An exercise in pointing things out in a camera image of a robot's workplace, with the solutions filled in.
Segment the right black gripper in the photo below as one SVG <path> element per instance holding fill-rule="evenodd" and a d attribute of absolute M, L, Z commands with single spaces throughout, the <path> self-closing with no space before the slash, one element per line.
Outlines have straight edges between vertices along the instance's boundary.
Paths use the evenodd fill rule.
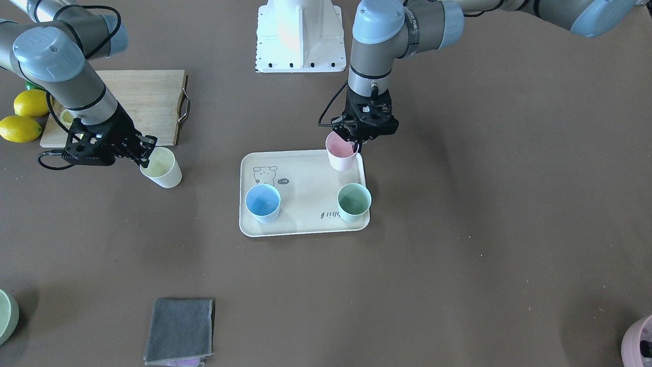
<path fill-rule="evenodd" d="M 62 158 L 73 165 L 91 166 L 110 166 L 116 158 L 128 158 L 147 169 L 156 142 L 156 136 L 143 136 L 135 129 L 132 118 L 119 104 L 112 116 L 100 124 L 84 125 L 75 116 Z"/>

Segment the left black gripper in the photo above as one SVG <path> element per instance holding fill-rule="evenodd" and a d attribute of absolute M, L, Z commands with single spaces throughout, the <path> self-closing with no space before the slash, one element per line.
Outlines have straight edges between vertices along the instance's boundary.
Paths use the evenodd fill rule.
<path fill-rule="evenodd" d="M 353 143 L 356 153 L 361 153 L 368 140 L 393 135 L 398 126 L 389 90 L 379 94 L 378 88 L 372 88 L 370 97 L 363 97 L 347 88 L 342 116 L 331 119 L 333 131 L 343 140 Z"/>

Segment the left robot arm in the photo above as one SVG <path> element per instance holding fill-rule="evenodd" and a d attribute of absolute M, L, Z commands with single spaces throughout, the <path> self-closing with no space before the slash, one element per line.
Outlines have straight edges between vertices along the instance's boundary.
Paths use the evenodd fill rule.
<path fill-rule="evenodd" d="M 389 92 L 394 60 L 455 44 L 465 21 L 494 10 L 520 11 L 586 38 L 614 28 L 643 1 L 361 1 L 352 26 L 345 107 L 328 127 L 352 153 L 396 133 Z"/>

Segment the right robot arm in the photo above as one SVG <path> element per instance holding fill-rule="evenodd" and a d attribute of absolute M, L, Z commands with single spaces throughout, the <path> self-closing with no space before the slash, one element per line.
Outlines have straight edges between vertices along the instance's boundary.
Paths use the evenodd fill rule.
<path fill-rule="evenodd" d="M 44 88 L 73 116 L 65 148 L 49 151 L 68 167 L 110 166 L 117 158 L 149 165 L 156 137 L 133 124 L 89 60 L 125 51 L 128 35 L 116 9 L 93 14 L 75 1 L 14 1 L 31 24 L 2 19 L 2 69 Z"/>

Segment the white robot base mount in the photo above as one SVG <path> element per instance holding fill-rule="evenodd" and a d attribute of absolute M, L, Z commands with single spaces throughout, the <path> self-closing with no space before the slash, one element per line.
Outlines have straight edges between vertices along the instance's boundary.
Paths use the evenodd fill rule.
<path fill-rule="evenodd" d="M 331 1 L 268 1 L 258 8 L 256 34 L 256 72 L 346 68 L 342 10 Z"/>

